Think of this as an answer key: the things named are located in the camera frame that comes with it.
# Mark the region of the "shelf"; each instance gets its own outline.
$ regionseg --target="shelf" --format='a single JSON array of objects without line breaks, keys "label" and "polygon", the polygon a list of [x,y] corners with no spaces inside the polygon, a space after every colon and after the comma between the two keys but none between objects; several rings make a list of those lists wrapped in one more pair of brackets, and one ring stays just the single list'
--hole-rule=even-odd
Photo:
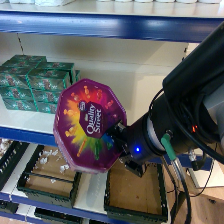
[{"label": "shelf", "polygon": [[36,223],[36,224],[44,224],[45,222],[41,220],[41,218],[36,217],[34,215],[36,207],[30,206],[29,211],[26,215],[26,221],[28,223]]},{"label": "shelf", "polygon": [[1,4],[0,32],[201,42],[222,21],[223,4],[98,2],[62,7]]},{"label": "shelf", "polygon": [[26,221],[26,215],[29,211],[29,208],[30,208],[29,205],[20,204],[15,214],[0,212],[0,216],[6,217],[6,218],[9,218],[9,219]]},{"label": "shelf", "polygon": [[7,201],[12,201],[18,204],[32,205],[39,208],[99,220],[107,223],[126,224],[126,222],[123,221],[109,219],[106,215],[106,212],[104,211],[103,203],[104,203],[104,192],[106,189],[106,176],[107,176],[106,173],[98,175],[91,175],[84,173],[82,174],[79,184],[78,196],[75,201],[73,209],[33,201],[28,199],[28,197],[23,192],[18,191],[16,185],[19,176],[25,169],[25,166],[30,160],[36,146],[37,145],[35,144],[30,144],[28,146],[20,162],[17,164],[13,174],[11,175],[5,187],[1,191],[0,199],[5,200],[7,196]]},{"label": "shelf", "polygon": [[24,142],[56,146],[53,114],[7,110],[0,97],[0,136]]}]

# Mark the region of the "stacked green boxes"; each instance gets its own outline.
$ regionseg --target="stacked green boxes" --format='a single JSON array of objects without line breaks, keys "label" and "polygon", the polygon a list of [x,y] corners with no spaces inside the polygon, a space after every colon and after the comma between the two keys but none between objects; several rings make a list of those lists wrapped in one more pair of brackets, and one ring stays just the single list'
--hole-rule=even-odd
[{"label": "stacked green boxes", "polygon": [[19,55],[16,54],[10,60],[16,61],[29,61],[29,62],[46,62],[46,56],[32,56],[32,55]]},{"label": "stacked green boxes", "polygon": [[9,110],[36,111],[26,76],[32,68],[0,67],[0,94]]},{"label": "stacked green boxes", "polygon": [[7,109],[55,114],[61,91],[80,79],[74,63],[15,55],[0,66],[0,94]]},{"label": "stacked green boxes", "polygon": [[71,85],[67,71],[33,69],[27,76],[39,112],[55,114],[62,90]]},{"label": "stacked green boxes", "polygon": [[62,63],[62,62],[40,62],[37,66],[38,69],[59,70],[69,72],[71,84],[77,82],[75,74],[74,63]]},{"label": "stacked green boxes", "polygon": [[0,67],[0,94],[7,109],[37,110],[27,75],[41,61],[46,61],[46,57],[15,55]]}]

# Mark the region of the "colorful sweets image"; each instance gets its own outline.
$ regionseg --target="colorful sweets image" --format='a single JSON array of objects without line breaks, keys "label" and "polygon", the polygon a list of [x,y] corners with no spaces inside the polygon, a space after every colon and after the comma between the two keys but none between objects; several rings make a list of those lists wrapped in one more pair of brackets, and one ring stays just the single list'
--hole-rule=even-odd
[{"label": "colorful sweets image", "polygon": [[121,154],[106,134],[119,120],[126,125],[126,113],[109,87],[82,79],[64,90],[59,98],[54,135],[70,168],[106,172]]}]

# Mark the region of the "white wall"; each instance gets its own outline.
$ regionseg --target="white wall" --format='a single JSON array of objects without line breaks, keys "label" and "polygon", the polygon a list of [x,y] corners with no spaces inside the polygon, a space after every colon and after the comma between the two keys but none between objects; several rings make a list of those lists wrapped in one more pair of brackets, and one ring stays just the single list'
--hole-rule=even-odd
[{"label": "white wall", "polygon": [[[148,110],[162,80],[184,57],[187,43],[19,34],[24,54],[75,62],[82,77],[112,88],[131,124]],[[0,33],[0,62],[21,54],[17,34]]]}]

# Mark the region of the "cardboard tray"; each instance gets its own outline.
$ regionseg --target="cardboard tray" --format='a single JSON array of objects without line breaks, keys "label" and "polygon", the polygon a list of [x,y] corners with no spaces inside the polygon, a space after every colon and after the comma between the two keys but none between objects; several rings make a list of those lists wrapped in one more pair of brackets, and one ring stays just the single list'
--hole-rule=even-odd
[{"label": "cardboard tray", "polygon": [[67,215],[60,212],[54,212],[54,211],[50,211],[50,210],[46,210],[42,208],[36,208],[34,215],[36,217],[41,218],[46,223],[52,223],[52,224],[61,224],[61,223],[81,224],[82,223],[82,218],[80,217]]},{"label": "cardboard tray", "polygon": [[109,218],[130,223],[167,222],[162,166],[150,163],[139,178],[117,161],[107,175],[104,210]]},{"label": "cardboard tray", "polygon": [[60,166],[66,164],[59,150],[57,157],[49,156],[49,161],[41,164],[40,159],[46,157],[43,153],[50,149],[57,148],[37,146],[17,183],[17,189],[23,191],[31,200],[72,208],[81,173],[70,169],[64,174],[59,172]]},{"label": "cardboard tray", "polygon": [[0,200],[0,211],[15,214],[18,209],[18,204],[8,202],[8,201],[2,201]]},{"label": "cardboard tray", "polygon": [[29,143],[14,141],[0,160],[0,190],[3,189]]}]

